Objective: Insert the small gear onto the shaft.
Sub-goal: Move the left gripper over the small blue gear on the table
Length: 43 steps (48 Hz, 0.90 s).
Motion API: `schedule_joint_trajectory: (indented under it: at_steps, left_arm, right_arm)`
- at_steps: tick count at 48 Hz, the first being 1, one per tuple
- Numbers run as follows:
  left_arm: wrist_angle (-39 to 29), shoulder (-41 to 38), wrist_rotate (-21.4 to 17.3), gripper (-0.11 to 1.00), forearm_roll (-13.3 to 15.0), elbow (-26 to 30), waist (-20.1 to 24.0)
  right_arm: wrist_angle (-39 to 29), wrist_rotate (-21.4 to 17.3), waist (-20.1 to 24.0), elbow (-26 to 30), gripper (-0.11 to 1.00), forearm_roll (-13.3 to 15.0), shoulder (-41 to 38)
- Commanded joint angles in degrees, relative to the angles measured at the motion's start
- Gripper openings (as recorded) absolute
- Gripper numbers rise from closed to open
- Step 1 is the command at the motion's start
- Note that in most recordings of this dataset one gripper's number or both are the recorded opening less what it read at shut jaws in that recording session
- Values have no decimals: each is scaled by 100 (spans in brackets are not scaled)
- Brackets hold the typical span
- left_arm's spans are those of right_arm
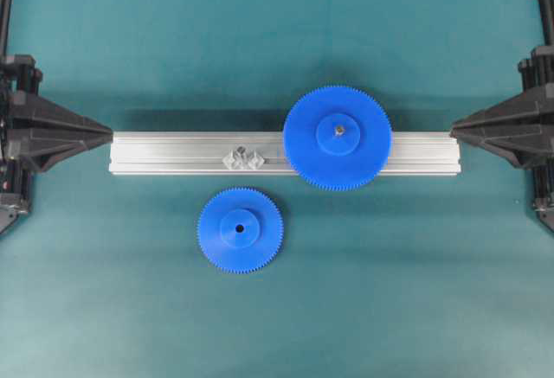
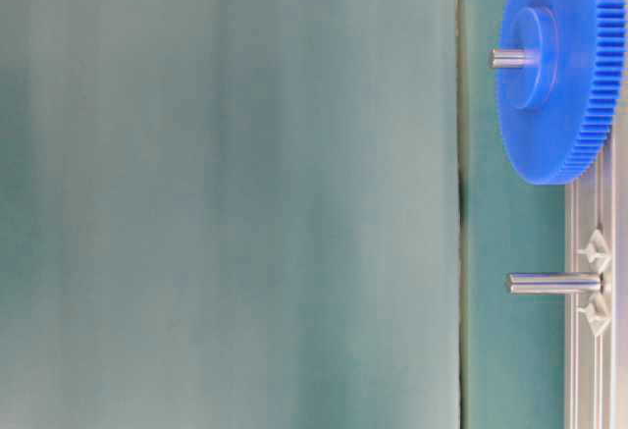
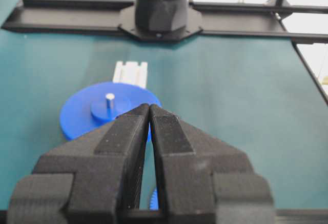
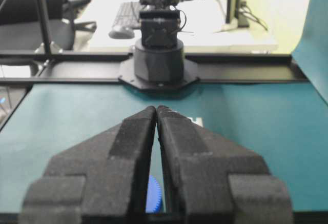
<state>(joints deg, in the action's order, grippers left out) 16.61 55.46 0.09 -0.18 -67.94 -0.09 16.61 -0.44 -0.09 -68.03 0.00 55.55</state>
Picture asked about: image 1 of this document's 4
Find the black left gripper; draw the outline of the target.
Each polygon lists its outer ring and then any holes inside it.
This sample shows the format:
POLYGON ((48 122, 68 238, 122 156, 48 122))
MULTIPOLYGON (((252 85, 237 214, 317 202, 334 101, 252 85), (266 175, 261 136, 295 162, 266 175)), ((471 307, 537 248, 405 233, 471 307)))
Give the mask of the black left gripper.
POLYGON ((113 141, 109 127, 36 95, 41 81, 42 72, 32 56, 1 57, 2 231, 30 211, 30 171, 46 172, 61 161, 113 141), (8 130, 12 128, 91 133, 10 133, 8 155, 8 130))

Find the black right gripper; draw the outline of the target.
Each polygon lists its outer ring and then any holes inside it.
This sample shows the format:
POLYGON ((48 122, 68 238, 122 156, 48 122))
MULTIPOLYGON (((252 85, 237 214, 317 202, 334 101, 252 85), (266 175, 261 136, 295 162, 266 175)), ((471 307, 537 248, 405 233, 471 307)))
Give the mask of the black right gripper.
POLYGON ((531 57, 518 64, 524 92, 494 106, 474 112, 452 124, 452 137, 505 159, 516 169, 531 169, 534 198, 532 207, 538 219, 553 230, 553 155, 542 163, 541 156, 511 142, 496 141, 468 131, 494 125, 534 125, 539 121, 540 90, 529 90, 553 82, 553 46, 535 47, 531 57))

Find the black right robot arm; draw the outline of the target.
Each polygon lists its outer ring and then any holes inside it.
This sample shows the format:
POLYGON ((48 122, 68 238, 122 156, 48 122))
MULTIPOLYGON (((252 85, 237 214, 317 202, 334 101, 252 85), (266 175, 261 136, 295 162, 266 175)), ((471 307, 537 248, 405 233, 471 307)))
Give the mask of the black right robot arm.
POLYGON ((553 0, 538 0, 544 45, 518 64, 523 91, 452 124, 450 135, 529 170, 532 207, 553 229, 553 0))

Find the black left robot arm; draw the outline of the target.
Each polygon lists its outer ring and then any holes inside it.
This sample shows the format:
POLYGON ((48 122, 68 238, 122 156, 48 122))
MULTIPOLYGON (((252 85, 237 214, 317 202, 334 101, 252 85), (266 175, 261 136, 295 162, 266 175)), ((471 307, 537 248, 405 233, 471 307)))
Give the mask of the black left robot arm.
POLYGON ((39 95, 42 71, 7 54, 12 0, 1 0, 1 232, 32 205, 34 176, 113 141, 113 130, 39 95))

